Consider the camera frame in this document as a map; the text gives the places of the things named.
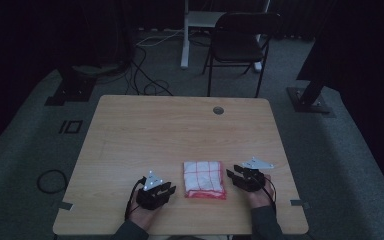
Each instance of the gray carpet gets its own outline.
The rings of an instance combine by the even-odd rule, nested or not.
[[[157,33],[142,33],[140,37],[153,34]],[[335,115],[326,117],[295,112],[286,93],[286,87],[308,84],[295,78],[311,46],[311,42],[300,40],[272,41],[260,92],[260,97],[271,103],[298,191],[306,203],[309,233],[317,240],[384,239],[384,178],[339,94],[328,88],[323,90],[322,96]],[[142,69],[153,80],[166,81],[175,96],[206,95],[207,75],[201,75],[205,47],[191,46],[186,70],[180,69],[179,38],[143,48],[147,54]],[[143,56],[138,50],[135,62],[139,64]],[[241,72],[242,69],[215,69],[212,96],[252,97],[258,74]],[[100,78],[89,102],[67,102],[60,107],[44,106],[61,81],[56,71],[37,85],[0,137],[0,240],[54,238],[56,203],[64,193],[45,194],[37,189],[36,180],[50,169],[71,176],[100,96],[136,94],[128,87],[129,73],[134,72]],[[137,83],[142,90],[148,80],[139,74]],[[77,120],[83,121],[78,134],[60,133],[64,121]],[[43,179],[47,188],[63,184],[57,174]],[[308,235],[287,237],[311,239]]]

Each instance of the metal stand base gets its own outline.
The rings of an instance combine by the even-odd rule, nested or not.
[[[296,112],[307,112],[307,113],[321,113],[325,117],[335,117],[332,109],[326,106],[326,103],[323,100],[323,97],[319,95],[314,101],[313,104],[303,104],[300,101],[302,93],[305,91],[305,88],[286,88],[289,98],[291,99],[292,105]]]
[[[67,91],[64,80],[59,85],[54,96],[48,97],[45,106],[63,106],[66,101],[69,102],[87,102],[95,87],[96,78],[78,76],[79,86],[74,91]]]

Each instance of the dark sleeve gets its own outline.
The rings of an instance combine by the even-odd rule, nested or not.
[[[125,221],[111,240],[146,240],[149,234],[130,220]]]
[[[251,209],[252,240],[285,239],[271,206]]]

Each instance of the red and white towel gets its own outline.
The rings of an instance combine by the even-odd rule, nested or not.
[[[220,162],[184,162],[186,197],[226,199]]]

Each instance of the human hand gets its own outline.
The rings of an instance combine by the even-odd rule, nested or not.
[[[141,206],[139,206],[139,204],[137,204],[136,202],[137,195],[138,195],[138,191],[135,191],[132,198],[132,205],[130,207],[129,219],[130,221],[134,222],[143,230],[148,231],[148,229],[152,225],[152,222],[155,216],[161,210],[161,207],[155,210],[144,209]]]
[[[266,177],[268,180],[271,180],[270,175],[266,174],[264,175],[264,177]],[[270,194],[270,197],[267,195],[266,192],[264,192],[263,189],[260,189],[255,192],[247,192],[245,190],[242,190],[251,208],[270,206],[272,204],[271,199],[273,199],[274,190],[271,188],[270,181],[268,181],[267,179],[264,188]]]

